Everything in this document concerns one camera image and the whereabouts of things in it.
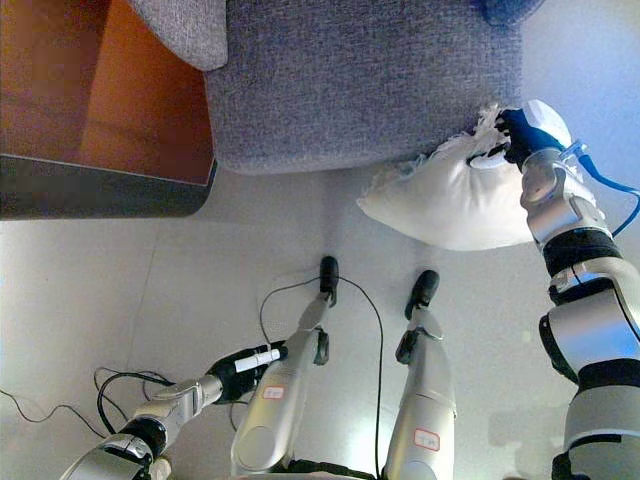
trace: blue cable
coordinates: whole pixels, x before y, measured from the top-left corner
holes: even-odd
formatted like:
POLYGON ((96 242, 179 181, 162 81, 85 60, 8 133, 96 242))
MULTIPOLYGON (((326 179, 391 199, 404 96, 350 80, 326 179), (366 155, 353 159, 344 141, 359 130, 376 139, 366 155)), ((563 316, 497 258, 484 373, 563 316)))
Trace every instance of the blue cable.
POLYGON ((581 155, 580 157, 578 157, 578 161, 580 162, 580 165, 582 165, 582 167, 587 171, 587 173, 593 177, 594 180, 609 188, 618 190, 619 192, 630 193, 631 195, 634 195, 638 200, 636 203, 636 208, 633 209, 633 212, 631 212, 627 219, 622 222, 622 225, 616 228, 613 232, 613 236, 617 236, 620 232, 627 228, 629 224, 636 219, 638 213, 640 213, 640 191, 636 188, 627 187, 626 185, 622 185, 620 183, 614 182, 613 180, 609 180, 607 177, 601 175, 589 155, 581 155))

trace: white pillow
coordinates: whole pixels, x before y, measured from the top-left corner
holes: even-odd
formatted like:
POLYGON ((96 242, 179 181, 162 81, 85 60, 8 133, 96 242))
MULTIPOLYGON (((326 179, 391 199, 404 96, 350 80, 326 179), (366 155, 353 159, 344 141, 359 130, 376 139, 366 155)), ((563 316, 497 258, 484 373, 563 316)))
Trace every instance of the white pillow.
POLYGON ((483 155, 507 140, 495 128, 500 110, 493 105, 481 111, 473 135, 450 138, 429 158, 387 166, 358 200, 360 208, 399 232, 449 250, 531 241, 520 206, 522 174, 504 158, 483 155), (474 167, 467 164, 472 157, 474 167))

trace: white floor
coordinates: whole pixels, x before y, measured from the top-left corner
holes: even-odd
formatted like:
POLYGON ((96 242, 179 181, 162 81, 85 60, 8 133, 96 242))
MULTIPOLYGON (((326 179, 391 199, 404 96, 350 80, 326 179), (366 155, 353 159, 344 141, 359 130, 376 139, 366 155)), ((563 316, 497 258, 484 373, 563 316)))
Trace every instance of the white floor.
MULTIPOLYGON (((603 172, 640 185, 640 7, 633 0, 579 5, 547 0, 527 23, 524 97, 554 105, 603 172)), ((98 425, 94 368, 197 376, 220 356, 260 343, 258 301, 312 276, 330 253, 383 315, 384 458, 404 381, 393 360, 402 308, 416 275, 431 267, 441 273, 433 310, 458 397, 456 478, 549 478, 575 388, 553 372, 538 340, 538 319, 550 307, 542 259, 531 244, 445 252, 369 220, 354 200, 373 171, 220 171, 207 204, 187 219, 0 224, 0 387, 24 396, 33 416, 69 402, 98 425)), ((611 225, 633 205, 597 192, 611 225)), ((640 265, 640 223, 619 244, 640 265)), ((265 312, 273 337, 292 331, 313 292, 273 299, 265 312)), ((298 455, 373 471, 375 317, 342 285, 327 327, 332 359, 314 371, 298 455)), ((134 383, 116 386, 113 396, 129 412, 142 398, 134 383)), ((68 413, 32 425, 7 398, 0 408, 2 478, 56 478, 95 443, 68 413)), ((237 419, 241 413, 239 406, 237 419)), ((177 477, 224 475, 231 440, 227 408, 210 409, 170 452, 177 477)))

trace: label sticker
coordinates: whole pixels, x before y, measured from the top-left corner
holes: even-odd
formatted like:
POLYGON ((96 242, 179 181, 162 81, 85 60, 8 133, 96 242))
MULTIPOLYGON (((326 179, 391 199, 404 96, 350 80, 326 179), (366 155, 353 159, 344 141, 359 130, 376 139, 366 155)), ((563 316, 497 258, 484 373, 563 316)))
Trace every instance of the label sticker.
POLYGON ((262 398, 267 400, 280 400, 282 397, 284 397, 284 387, 281 386, 265 387, 262 392, 262 398))
POLYGON ((433 452, 440 450, 440 436, 437 433, 422 430, 421 428, 416 428, 413 434, 413 443, 417 447, 426 448, 433 452))

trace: gray sofa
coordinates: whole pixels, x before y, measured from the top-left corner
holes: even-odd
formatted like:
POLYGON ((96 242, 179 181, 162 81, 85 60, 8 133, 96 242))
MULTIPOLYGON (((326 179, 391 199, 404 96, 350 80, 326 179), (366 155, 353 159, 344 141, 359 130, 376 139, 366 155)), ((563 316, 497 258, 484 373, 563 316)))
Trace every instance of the gray sofa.
POLYGON ((517 104, 519 24, 543 0, 130 0, 204 71, 220 165, 347 168, 432 151, 517 104))

